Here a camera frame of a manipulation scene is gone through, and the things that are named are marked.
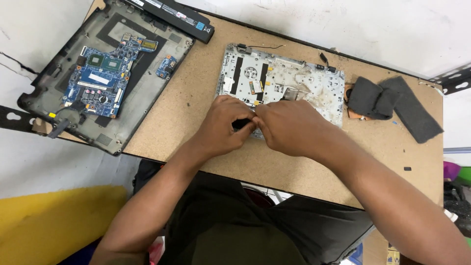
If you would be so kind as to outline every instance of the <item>black cable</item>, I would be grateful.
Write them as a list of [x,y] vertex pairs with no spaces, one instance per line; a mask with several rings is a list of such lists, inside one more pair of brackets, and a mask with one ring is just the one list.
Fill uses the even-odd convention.
[[248,47],[255,47],[255,48],[278,49],[278,48],[280,48],[280,47],[282,47],[282,46],[286,46],[286,45],[280,45],[280,46],[278,46],[278,47],[247,46],[247,48],[248,48]]

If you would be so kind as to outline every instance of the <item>hand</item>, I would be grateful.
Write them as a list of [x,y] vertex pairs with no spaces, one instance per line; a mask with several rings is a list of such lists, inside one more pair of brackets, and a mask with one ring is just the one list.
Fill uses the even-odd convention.
[[289,156],[308,157],[324,164],[342,139],[351,141],[305,100],[258,105],[255,113],[253,121],[262,130],[268,147]]
[[206,115],[200,129],[189,140],[203,160],[221,156],[239,149],[257,128],[249,122],[241,130],[234,132],[232,123],[239,119],[250,119],[255,113],[249,107],[229,95],[218,96]]

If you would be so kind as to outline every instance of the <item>cork board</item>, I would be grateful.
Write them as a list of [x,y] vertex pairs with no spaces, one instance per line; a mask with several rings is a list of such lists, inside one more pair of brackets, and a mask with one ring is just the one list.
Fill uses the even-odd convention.
[[[323,64],[322,52],[292,41],[207,16],[216,32],[209,44],[195,43],[154,107],[124,150],[128,154],[168,161],[199,128],[218,83],[225,47],[231,43],[286,44],[266,50],[293,59]],[[400,75],[323,51],[330,65],[345,71],[346,83],[363,76],[375,83]],[[443,99],[417,78],[402,75],[427,111],[443,126]],[[343,130],[375,158],[408,180],[435,203],[443,197],[443,137],[417,144],[399,118],[389,121],[349,119],[344,106]],[[362,208],[340,180],[321,164],[270,150],[264,141],[249,139],[237,151],[217,157],[203,171],[290,193]]]

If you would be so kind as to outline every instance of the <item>purple object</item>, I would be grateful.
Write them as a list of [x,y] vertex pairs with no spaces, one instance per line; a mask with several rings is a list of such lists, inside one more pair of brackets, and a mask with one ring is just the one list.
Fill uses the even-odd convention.
[[443,178],[455,180],[460,172],[461,167],[455,163],[443,161]]

